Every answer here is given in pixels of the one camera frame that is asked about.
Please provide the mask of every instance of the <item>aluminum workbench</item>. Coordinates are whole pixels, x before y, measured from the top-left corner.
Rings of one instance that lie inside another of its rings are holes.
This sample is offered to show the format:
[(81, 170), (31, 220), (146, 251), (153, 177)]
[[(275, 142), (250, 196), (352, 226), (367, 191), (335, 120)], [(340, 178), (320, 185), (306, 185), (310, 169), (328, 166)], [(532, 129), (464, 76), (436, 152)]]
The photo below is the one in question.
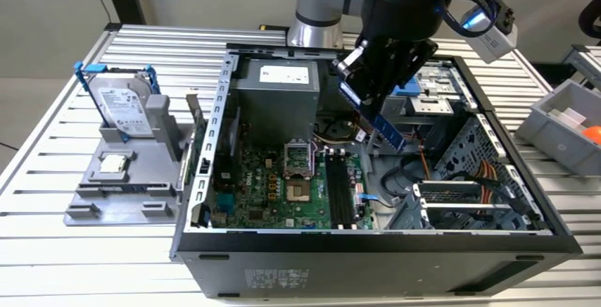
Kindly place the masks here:
[[(354, 36), (346, 43), (352, 45)], [(106, 31), (86, 63), (157, 67), (173, 114), (193, 120), (185, 100), (199, 93), (209, 111), (227, 42), (283, 45), (281, 31), (126, 25)], [(466, 58), (515, 131), (530, 105), (551, 90), (522, 53), (487, 65), (462, 40), (439, 39), (439, 53)], [(0, 176), (0, 306), (221, 306), (206, 299), (187, 267), (170, 262), (173, 225), (67, 227), (63, 211), (91, 161), (101, 116), (73, 78)], [(532, 146), (519, 148), (584, 255), (490, 299), (229, 301), (238, 305), (601, 306), (601, 179), (575, 177)]]

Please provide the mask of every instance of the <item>hard drive label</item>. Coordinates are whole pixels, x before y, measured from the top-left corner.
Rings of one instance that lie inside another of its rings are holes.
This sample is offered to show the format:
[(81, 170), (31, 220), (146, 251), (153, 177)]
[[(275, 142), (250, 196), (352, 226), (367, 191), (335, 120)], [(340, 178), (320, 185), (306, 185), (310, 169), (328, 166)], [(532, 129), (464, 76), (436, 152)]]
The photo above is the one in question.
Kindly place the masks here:
[(99, 88), (117, 128), (130, 136), (153, 134), (139, 95), (131, 89)]

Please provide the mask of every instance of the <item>green circuit board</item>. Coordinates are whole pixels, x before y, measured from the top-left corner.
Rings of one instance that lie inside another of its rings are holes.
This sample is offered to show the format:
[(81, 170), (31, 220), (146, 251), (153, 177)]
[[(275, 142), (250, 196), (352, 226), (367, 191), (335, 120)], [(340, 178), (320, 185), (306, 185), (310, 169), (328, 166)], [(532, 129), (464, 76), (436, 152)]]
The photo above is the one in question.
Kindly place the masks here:
[[(351, 156), (347, 164), (355, 178), (358, 171), (362, 174), (359, 157)], [(226, 219), (222, 218), (222, 222), (215, 223), (217, 227), (308, 230), (332, 228), (323, 153), (316, 154), (315, 175), (311, 180), (287, 180), (285, 178), (285, 149), (247, 148), (239, 175), (239, 186), (234, 193), (234, 212)], [(359, 178), (355, 181), (364, 185), (360, 175)], [(287, 187), (298, 186), (300, 183), (308, 186), (310, 196), (303, 196), (302, 201), (296, 201), (296, 199), (291, 201), (287, 197)], [(355, 195), (355, 185), (351, 186), (350, 195)], [(364, 208), (364, 217), (358, 219), (356, 225), (360, 229), (371, 229), (370, 207), (364, 206)]]

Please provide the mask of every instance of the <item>blue tab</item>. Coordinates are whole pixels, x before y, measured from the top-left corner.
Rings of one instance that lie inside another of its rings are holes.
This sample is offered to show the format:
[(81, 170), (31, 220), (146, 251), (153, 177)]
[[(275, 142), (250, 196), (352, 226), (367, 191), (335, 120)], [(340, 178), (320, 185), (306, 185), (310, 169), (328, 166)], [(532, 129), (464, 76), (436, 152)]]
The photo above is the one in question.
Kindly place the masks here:
[(418, 79), (412, 79), (407, 82), (406, 87), (402, 89), (399, 86), (395, 87), (392, 95), (396, 96), (419, 96), (422, 93), (422, 87)]
[(151, 79), (151, 88), (154, 94), (162, 94), (162, 88), (159, 87), (159, 80), (158, 80), (158, 71), (153, 67), (151, 64), (146, 66), (146, 71), (149, 73), (149, 78)]
[(103, 73), (109, 70), (107, 64), (89, 64), (85, 69), (87, 73)]
[(375, 196), (374, 194), (366, 194), (366, 193), (360, 193), (359, 198), (366, 199), (366, 200), (380, 200), (380, 198), (378, 196)]

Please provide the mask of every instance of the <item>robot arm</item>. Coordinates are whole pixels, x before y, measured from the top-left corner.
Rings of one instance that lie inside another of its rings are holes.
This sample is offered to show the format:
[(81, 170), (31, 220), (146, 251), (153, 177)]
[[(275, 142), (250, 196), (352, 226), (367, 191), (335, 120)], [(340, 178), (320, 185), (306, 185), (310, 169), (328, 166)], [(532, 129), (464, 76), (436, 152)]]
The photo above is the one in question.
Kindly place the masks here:
[(503, 0), (471, 0), (476, 7), (462, 23), (448, 11), (452, 0), (364, 0), (363, 31), (351, 54), (335, 61), (340, 89), (359, 113), (400, 150), (403, 138), (380, 116), (384, 99), (406, 86), (435, 55), (430, 40), (443, 20), (467, 38), (487, 62), (516, 47), (514, 11)]

